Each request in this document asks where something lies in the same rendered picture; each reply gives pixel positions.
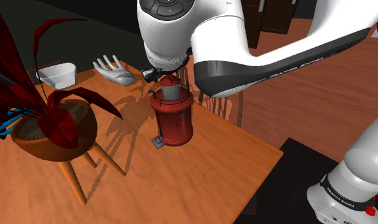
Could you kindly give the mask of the wooden table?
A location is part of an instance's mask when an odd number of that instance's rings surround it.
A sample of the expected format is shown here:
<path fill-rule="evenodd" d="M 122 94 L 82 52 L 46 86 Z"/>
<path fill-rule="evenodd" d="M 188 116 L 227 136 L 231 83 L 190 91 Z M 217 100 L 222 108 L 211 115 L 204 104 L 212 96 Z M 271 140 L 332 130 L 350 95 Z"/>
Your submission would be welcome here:
<path fill-rule="evenodd" d="M 282 152 L 195 104 L 193 137 L 180 147 L 156 148 L 152 84 L 136 73 L 124 87 L 91 69 L 78 86 L 100 93 L 121 117 L 95 107 L 97 142 L 126 172 L 103 161 L 72 164 L 87 198 L 81 205 L 55 162 L 0 140 L 0 224 L 231 224 Z"/>

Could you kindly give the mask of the white bowl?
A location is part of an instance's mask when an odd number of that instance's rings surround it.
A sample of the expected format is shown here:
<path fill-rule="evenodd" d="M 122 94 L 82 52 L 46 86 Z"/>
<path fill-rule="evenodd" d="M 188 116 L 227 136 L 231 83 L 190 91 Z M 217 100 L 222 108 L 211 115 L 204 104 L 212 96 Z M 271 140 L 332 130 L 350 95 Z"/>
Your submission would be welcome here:
<path fill-rule="evenodd" d="M 76 84 L 77 68 L 73 63 L 66 62 L 42 68 L 36 75 L 42 82 L 60 90 Z"/>

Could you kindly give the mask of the dark wooden door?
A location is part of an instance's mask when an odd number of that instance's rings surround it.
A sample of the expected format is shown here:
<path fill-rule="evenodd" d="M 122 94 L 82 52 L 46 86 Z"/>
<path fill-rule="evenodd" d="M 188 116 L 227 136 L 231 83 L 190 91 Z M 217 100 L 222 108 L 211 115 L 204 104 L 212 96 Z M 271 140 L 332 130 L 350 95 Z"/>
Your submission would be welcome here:
<path fill-rule="evenodd" d="M 298 0 L 241 0 L 248 46 L 257 48 L 260 32 L 287 34 Z"/>

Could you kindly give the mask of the blue striped object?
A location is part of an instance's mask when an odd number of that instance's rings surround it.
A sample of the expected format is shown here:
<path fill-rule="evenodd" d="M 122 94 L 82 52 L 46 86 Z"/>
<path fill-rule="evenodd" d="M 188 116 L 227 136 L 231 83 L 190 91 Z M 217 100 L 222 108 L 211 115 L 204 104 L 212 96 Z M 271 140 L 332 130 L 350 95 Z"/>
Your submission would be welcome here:
<path fill-rule="evenodd" d="M 32 112 L 32 110 L 28 108 L 24 108 L 24 110 L 9 108 L 4 123 L 0 124 L 0 139 L 6 139 L 6 136 L 12 132 L 13 127 L 8 128 L 9 125 L 19 118 L 28 115 L 30 112 Z"/>

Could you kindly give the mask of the red-leaved plant in brown pot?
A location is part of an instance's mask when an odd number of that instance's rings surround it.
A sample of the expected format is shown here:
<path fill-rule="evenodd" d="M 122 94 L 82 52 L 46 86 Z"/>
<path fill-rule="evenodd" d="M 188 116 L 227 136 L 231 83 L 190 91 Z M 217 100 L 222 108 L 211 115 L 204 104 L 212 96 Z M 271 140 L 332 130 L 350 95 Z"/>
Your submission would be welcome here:
<path fill-rule="evenodd" d="M 8 126 L 13 142 L 21 149 L 42 160 L 57 162 L 66 176 L 80 204 L 87 199 L 71 161 L 84 157 L 92 166 L 96 164 L 88 151 L 94 150 L 115 172 L 126 173 L 96 143 L 97 120 L 90 107 L 95 104 L 120 117 L 119 111 L 97 92 L 83 87 L 55 90 L 50 95 L 39 92 L 26 73 L 10 30 L 0 13 L 0 73 L 14 84 L 0 81 L 0 124 L 9 108 L 31 109 L 28 115 Z"/>

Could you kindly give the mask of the dark robot stand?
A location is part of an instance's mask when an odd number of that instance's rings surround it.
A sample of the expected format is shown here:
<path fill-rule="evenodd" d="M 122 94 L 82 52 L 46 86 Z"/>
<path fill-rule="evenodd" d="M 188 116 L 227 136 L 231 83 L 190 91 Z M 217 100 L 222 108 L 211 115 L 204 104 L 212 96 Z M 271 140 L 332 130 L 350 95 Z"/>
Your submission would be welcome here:
<path fill-rule="evenodd" d="M 288 138 L 282 157 L 233 224 L 322 224 L 307 200 L 338 162 Z"/>

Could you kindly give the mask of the wooden chair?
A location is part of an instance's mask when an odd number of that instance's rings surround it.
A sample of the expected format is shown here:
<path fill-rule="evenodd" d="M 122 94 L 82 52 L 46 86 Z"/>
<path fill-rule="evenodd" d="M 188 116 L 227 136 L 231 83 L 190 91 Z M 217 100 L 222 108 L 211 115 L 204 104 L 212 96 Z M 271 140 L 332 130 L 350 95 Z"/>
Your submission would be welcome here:
<path fill-rule="evenodd" d="M 194 97 L 197 97 L 197 103 L 199 105 L 206 104 L 206 108 L 215 113 L 216 115 L 228 120 L 227 113 L 228 113 L 228 103 L 230 102 L 228 97 L 206 97 L 205 93 L 201 90 L 195 90 L 194 87 L 189 82 L 189 75 L 187 67 L 179 69 L 174 74 L 177 78 L 181 80 L 181 84 L 184 88 L 191 91 Z M 237 121 L 236 126 L 242 126 L 242 113 L 243 113 L 243 105 L 244 105 L 244 92 L 241 91 L 238 94 L 237 100 Z"/>

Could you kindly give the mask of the red lighthouse figure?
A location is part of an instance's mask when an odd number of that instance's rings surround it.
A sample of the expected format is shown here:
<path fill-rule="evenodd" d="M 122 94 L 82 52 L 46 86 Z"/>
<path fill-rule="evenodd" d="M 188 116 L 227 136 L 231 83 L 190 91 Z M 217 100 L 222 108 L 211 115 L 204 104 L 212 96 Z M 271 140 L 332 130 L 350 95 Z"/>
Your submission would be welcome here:
<path fill-rule="evenodd" d="M 174 75 L 164 76 L 159 84 L 161 89 L 150 99 L 158 125 L 158 135 L 151 141 L 156 148 L 184 145 L 193 136 L 193 94 Z"/>

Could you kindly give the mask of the white hand sculpture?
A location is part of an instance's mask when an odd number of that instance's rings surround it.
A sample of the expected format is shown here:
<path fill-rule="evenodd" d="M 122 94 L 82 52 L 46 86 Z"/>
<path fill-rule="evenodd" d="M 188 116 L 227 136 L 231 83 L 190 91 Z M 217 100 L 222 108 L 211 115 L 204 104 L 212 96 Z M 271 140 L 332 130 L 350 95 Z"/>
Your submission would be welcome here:
<path fill-rule="evenodd" d="M 103 61 L 98 58 L 97 62 L 93 62 L 94 68 L 107 80 L 115 82 L 123 86 L 130 86 L 135 82 L 135 77 L 130 73 L 126 68 L 124 68 L 116 55 L 112 55 L 113 59 L 116 62 L 116 67 L 112 65 L 109 58 L 106 55 L 103 55 L 104 60 L 110 66 L 110 69 L 106 67 Z"/>

